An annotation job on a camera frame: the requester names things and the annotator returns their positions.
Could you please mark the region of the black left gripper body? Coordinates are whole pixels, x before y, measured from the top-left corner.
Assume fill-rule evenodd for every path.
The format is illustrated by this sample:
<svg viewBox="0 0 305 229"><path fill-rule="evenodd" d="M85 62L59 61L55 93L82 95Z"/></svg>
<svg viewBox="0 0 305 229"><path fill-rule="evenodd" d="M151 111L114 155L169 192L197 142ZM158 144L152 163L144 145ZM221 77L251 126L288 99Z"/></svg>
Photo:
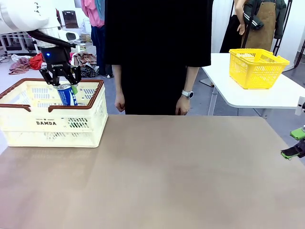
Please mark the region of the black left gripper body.
<svg viewBox="0 0 305 229"><path fill-rule="evenodd" d="M55 73L57 77L71 76L71 65L70 65L70 47L56 46L52 48L41 48L41 53L44 62L47 64L47 69L41 69L40 73L43 77L50 77L49 73Z"/></svg>

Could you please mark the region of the blue drink can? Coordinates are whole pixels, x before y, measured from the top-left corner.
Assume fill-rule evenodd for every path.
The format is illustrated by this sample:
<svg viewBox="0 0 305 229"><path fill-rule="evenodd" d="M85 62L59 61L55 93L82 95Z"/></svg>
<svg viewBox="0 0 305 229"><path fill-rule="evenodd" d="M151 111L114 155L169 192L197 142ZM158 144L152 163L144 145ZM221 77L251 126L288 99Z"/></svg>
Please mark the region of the blue drink can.
<svg viewBox="0 0 305 229"><path fill-rule="evenodd" d="M78 105L76 95L72 89L72 86L68 83L61 84L57 87L57 92L60 96L63 106L75 106Z"/></svg>

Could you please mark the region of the person's left forearm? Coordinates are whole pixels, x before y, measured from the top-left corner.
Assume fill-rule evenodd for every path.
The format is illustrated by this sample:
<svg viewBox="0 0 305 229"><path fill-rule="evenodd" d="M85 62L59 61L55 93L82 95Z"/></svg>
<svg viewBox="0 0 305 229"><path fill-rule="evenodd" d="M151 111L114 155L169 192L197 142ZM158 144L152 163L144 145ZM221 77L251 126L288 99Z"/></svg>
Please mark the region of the person's left forearm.
<svg viewBox="0 0 305 229"><path fill-rule="evenodd" d="M196 80L199 67L187 67L186 68L186 79L184 84L184 90L190 92L193 90L193 85Z"/></svg>

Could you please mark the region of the person's right forearm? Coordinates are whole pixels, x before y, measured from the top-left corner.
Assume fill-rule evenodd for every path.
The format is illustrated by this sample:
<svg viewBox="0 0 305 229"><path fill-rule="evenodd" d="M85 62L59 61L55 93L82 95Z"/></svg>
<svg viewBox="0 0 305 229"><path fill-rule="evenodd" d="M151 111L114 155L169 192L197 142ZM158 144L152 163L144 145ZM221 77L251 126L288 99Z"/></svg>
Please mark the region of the person's right forearm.
<svg viewBox="0 0 305 229"><path fill-rule="evenodd" d="M120 65L112 65L112 72L115 78L116 93L122 94L122 67Z"/></svg>

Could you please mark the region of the person's left hand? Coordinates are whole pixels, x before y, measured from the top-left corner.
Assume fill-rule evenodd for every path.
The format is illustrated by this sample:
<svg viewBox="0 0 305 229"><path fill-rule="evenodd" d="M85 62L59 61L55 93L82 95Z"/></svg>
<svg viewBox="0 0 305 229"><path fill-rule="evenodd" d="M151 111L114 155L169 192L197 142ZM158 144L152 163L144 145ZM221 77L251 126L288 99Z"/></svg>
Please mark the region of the person's left hand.
<svg viewBox="0 0 305 229"><path fill-rule="evenodd" d="M190 100L182 95L176 104L176 115L187 115L190 109Z"/></svg>

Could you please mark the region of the black white checked bag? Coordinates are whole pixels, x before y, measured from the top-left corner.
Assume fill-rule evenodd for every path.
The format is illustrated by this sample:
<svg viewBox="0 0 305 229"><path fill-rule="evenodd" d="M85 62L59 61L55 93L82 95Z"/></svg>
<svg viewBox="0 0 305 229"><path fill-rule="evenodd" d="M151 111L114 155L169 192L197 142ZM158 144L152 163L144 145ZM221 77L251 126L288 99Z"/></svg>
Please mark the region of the black white checked bag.
<svg viewBox="0 0 305 229"><path fill-rule="evenodd" d="M99 67L95 66L89 66L85 65L81 67L81 77L82 78L94 78L99 74Z"/></svg>

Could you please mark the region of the striped cloth pile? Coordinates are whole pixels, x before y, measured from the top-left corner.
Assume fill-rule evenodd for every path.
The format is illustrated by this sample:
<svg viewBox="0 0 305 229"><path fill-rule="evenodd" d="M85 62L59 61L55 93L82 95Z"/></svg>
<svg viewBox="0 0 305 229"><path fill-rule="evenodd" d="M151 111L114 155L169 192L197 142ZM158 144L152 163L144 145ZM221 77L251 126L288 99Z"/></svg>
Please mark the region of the striped cloth pile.
<svg viewBox="0 0 305 229"><path fill-rule="evenodd" d="M96 56L87 52L76 52L72 55L71 65L82 67L87 63L91 65L92 64L96 65L97 64Z"/></svg>

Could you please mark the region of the pink brown cloth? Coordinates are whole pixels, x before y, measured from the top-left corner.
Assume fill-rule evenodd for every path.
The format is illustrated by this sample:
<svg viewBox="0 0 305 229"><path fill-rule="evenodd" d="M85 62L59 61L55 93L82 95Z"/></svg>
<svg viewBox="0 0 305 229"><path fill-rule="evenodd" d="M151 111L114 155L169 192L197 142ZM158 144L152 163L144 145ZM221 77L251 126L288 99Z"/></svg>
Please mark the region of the pink brown cloth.
<svg viewBox="0 0 305 229"><path fill-rule="evenodd" d="M29 59L21 57L9 68L9 75L23 74L30 69Z"/></svg>

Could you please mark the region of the navy trousers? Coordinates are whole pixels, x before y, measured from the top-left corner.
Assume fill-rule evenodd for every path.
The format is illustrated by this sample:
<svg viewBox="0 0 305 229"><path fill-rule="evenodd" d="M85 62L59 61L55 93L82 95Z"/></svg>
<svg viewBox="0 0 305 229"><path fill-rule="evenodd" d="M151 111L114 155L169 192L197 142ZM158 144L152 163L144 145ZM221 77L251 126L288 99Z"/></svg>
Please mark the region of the navy trousers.
<svg viewBox="0 0 305 229"><path fill-rule="evenodd" d="M105 62L105 29L104 25L102 27L91 26L91 40L93 46L96 48L96 59L97 65L99 67L99 74L112 77L112 67Z"/></svg>

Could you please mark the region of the white background desk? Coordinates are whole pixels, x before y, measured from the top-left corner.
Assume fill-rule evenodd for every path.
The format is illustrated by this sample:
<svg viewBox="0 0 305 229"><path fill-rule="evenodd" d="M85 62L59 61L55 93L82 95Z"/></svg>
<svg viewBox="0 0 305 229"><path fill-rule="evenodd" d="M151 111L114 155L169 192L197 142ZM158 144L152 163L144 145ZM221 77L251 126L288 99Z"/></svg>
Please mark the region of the white background desk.
<svg viewBox="0 0 305 229"><path fill-rule="evenodd" d="M0 35L0 46L5 54L36 55L39 49L26 32L13 32Z"/></svg>

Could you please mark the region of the white side table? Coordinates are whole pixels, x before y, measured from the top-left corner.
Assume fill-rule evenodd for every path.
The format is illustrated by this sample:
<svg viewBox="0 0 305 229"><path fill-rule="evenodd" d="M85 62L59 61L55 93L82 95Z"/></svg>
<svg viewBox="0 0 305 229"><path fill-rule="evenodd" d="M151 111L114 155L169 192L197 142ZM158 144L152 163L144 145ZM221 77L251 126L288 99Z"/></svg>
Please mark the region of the white side table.
<svg viewBox="0 0 305 229"><path fill-rule="evenodd" d="M260 116L265 119L274 109L295 109L299 97L305 97L305 88L284 75L280 75L270 89L243 89L229 76L229 63L230 55L228 53L212 53L211 65L203 67L214 85L208 115L214 114L219 94L231 107L262 109Z"/></svg>

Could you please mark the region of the pink garment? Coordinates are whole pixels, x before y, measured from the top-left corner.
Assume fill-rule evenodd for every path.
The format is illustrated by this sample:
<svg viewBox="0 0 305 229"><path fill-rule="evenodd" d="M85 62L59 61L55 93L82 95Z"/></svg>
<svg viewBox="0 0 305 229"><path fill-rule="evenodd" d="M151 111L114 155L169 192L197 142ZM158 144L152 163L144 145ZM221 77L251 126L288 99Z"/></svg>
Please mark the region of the pink garment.
<svg viewBox="0 0 305 229"><path fill-rule="evenodd" d="M92 27L101 28L104 25L104 0L81 0L81 9Z"/></svg>

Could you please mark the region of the person in black shirt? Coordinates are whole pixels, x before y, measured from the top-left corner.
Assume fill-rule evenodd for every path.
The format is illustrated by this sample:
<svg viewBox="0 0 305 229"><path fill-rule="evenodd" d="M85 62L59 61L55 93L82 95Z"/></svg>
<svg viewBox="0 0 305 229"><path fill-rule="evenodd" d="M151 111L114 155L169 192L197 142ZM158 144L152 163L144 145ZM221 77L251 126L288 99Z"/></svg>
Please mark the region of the person in black shirt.
<svg viewBox="0 0 305 229"><path fill-rule="evenodd" d="M127 115L176 115L187 67L211 64L214 0L105 0L105 60Z"/></svg>

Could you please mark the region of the black dress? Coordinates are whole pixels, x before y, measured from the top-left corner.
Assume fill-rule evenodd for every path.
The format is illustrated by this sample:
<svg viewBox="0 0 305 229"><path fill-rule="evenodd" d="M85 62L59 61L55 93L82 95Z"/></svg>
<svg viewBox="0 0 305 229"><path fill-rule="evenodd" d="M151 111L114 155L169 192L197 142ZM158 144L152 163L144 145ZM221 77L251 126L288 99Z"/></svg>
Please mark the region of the black dress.
<svg viewBox="0 0 305 229"><path fill-rule="evenodd" d="M242 45L242 35L237 31L240 22L236 15L231 16L224 35L220 53L229 53L230 49L239 49Z"/></svg>

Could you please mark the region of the white partition board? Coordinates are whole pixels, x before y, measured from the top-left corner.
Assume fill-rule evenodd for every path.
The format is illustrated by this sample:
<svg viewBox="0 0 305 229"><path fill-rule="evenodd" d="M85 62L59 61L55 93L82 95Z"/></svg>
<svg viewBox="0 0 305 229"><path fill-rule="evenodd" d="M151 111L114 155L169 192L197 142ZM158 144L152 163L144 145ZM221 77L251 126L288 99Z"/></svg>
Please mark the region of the white partition board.
<svg viewBox="0 0 305 229"><path fill-rule="evenodd" d="M218 53L222 46L228 21L231 17L233 0L213 0L212 53Z"/></svg>

